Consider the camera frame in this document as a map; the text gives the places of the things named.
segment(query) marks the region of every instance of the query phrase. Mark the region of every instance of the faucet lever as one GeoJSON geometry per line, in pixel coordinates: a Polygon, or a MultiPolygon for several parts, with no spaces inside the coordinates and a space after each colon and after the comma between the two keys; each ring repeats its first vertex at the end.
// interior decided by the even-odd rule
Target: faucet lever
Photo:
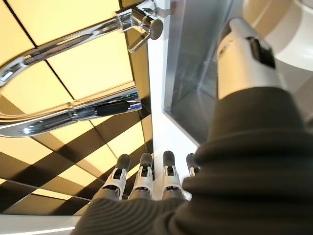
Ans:
{"type": "Polygon", "coordinates": [[[146,16],[139,24],[141,31],[144,33],[128,47],[130,53],[136,52],[149,38],[152,40],[158,39],[163,31],[163,22],[159,19],[153,20],[151,17],[146,16]]]}
{"type": "Polygon", "coordinates": [[[142,34],[136,41],[133,42],[130,46],[128,46],[128,51],[130,53],[136,52],[145,42],[151,37],[151,33],[144,33],[142,34]]]}

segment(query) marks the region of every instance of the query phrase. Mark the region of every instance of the black fingertip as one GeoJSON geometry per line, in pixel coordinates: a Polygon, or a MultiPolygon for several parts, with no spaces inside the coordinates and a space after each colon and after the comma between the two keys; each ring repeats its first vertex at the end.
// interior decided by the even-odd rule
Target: black fingertip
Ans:
{"type": "Polygon", "coordinates": [[[166,165],[168,166],[175,165],[175,157],[173,152],[171,151],[165,151],[163,153],[163,167],[166,165]]]}
{"type": "Polygon", "coordinates": [[[115,165],[115,168],[126,169],[126,171],[129,171],[130,165],[131,165],[131,158],[127,154],[122,154],[117,159],[117,163],[115,165]]]}

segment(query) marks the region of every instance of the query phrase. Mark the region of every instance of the reflective surface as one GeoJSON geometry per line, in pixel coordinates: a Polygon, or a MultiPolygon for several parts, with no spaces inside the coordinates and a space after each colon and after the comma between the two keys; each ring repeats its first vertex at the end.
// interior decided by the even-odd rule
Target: reflective surface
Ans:
{"type": "MultiPolygon", "coordinates": [[[[142,4],[134,4],[126,9],[118,11],[116,16],[111,19],[56,39],[50,43],[41,45],[36,49],[26,51],[0,68],[0,87],[7,84],[10,79],[22,72],[24,69],[39,61],[45,60],[80,44],[111,33],[117,29],[121,29],[122,32],[124,32],[131,28],[135,28],[145,35],[149,35],[144,42],[146,42],[149,38],[153,40],[159,38],[163,30],[162,21],[158,19],[154,20],[148,15],[148,12],[153,11],[153,9],[150,9],[149,11],[148,9],[143,8],[150,2],[153,1],[147,0],[142,4]]],[[[129,51],[135,52],[138,48],[138,46],[133,50],[130,48],[129,51]]]]}
{"type": "Polygon", "coordinates": [[[164,111],[195,144],[201,144],[216,100],[217,37],[232,0],[171,3],[164,111]]]}
{"type": "Polygon", "coordinates": [[[0,114],[0,136],[27,137],[49,132],[73,124],[79,120],[88,120],[99,116],[99,108],[106,115],[125,113],[141,109],[141,102],[134,82],[128,82],[112,89],[53,107],[42,112],[25,115],[0,114]],[[127,102],[127,108],[117,110],[121,101],[127,102]]]}
{"type": "MultiPolygon", "coordinates": [[[[117,29],[126,31],[135,28],[146,35],[145,40],[130,48],[129,51],[135,52],[147,39],[155,40],[161,35],[162,22],[151,18],[150,15],[155,12],[154,2],[146,0],[141,4],[134,4],[120,10],[111,19],[24,52],[0,68],[0,87],[5,86],[17,74],[37,62],[117,29]]],[[[141,102],[137,89],[134,84],[126,83],[38,113],[0,114],[0,136],[33,136],[75,123],[78,120],[88,120],[139,109],[141,109],[141,102]]]]}

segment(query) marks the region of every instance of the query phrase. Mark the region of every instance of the yellow ceiling tile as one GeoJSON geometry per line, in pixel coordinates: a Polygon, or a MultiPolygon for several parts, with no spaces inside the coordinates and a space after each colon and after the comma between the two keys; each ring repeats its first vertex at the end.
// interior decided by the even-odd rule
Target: yellow ceiling tile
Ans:
{"type": "Polygon", "coordinates": [[[0,1],[0,65],[34,46],[3,1],[0,1]]]}
{"type": "Polygon", "coordinates": [[[117,31],[48,61],[75,99],[133,80],[125,36],[117,31]]]}
{"type": "Polygon", "coordinates": [[[46,196],[46,197],[54,197],[54,198],[59,198],[59,199],[63,199],[63,200],[68,200],[72,197],[72,196],[67,195],[67,194],[63,194],[63,193],[59,193],[59,192],[53,192],[53,191],[45,190],[42,188],[36,189],[35,191],[32,192],[32,194],[46,196]]]}
{"type": "Polygon", "coordinates": [[[92,122],[92,124],[94,126],[97,126],[101,123],[103,123],[104,121],[108,120],[109,118],[113,117],[114,115],[111,115],[111,116],[106,116],[106,117],[100,117],[100,118],[95,118],[93,120],[90,120],[92,122]]]}
{"type": "Polygon", "coordinates": [[[52,153],[50,149],[28,137],[0,137],[0,152],[30,165],[52,153]]]}
{"type": "Polygon", "coordinates": [[[39,62],[17,75],[0,94],[24,113],[37,112],[71,101],[46,62],[39,62]]]}
{"type": "Polygon", "coordinates": [[[117,159],[115,155],[112,153],[107,145],[104,145],[89,154],[84,159],[82,159],[80,162],[77,163],[77,165],[79,165],[84,170],[89,171],[90,173],[92,172],[91,170],[89,170],[89,168],[96,168],[98,170],[97,177],[99,177],[107,170],[109,170],[112,166],[114,166],[116,162],[117,159]]]}
{"type": "Polygon", "coordinates": [[[69,169],[63,171],[59,176],[84,187],[96,179],[96,177],[76,165],[73,165],[69,169]]]}
{"type": "Polygon", "coordinates": [[[79,121],[75,124],[53,130],[50,133],[58,138],[63,144],[67,144],[91,128],[93,128],[93,126],[89,121],[79,121]]]}
{"type": "Polygon", "coordinates": [[[0,178],[0,184],[3,184],[6,180],[0,178]]]}
{"type": "Polygon", "coordinates": [[[40,45],[112,17],[118,0],[9,0],[22,24],[40,45]]]}
{"type": "Polygon", "coordinates": [[[131,154],[144,144],[141,122],[138,122],[108,143],[113,153],[119,157],[126,153],[131,154]]]}
{"type": "Polygon", "coordinates": [[[133,169],[131,169],[128,173],[127,173],[127,176],[126,176],[126,179],[132,177],[138,170],[139,170],[139,166],[140,166],[140,163],[135,166],[133,169]]]}

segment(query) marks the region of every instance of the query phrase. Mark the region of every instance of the chrome pipe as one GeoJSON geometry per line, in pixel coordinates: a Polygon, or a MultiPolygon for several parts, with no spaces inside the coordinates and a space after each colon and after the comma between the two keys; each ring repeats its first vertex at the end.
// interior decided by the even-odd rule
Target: chrome pipe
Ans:
{"type": "Polygon", "coordinates": [[[32,114],[6,115],[0,113],[0,136],[29,137],[64,127],[79,120],[141,109],[140,98],[133,81],[124,83],[72,103],[65,103],[32,114]]]}
{"type": "MultiPolygon", "coordinates": [[[[0,67],[0,88],[16,75],[42,60],[62,53],[83,43],[120,29],[131,28],[142,32],[129,51],[135,52],[149,38],[159,38],[163,30],[161,20],[153,17],[157,7],[153,0],[131,5],[116,12],[115,16],[67,36],[26,51],[0,67]]],[[[79,120],[104,117],[141,109],[140,98],[134,82],[96,93],[37,113],[6,115],[0,113],[0,136],[28,137],[75,123],[79,120]]]]}

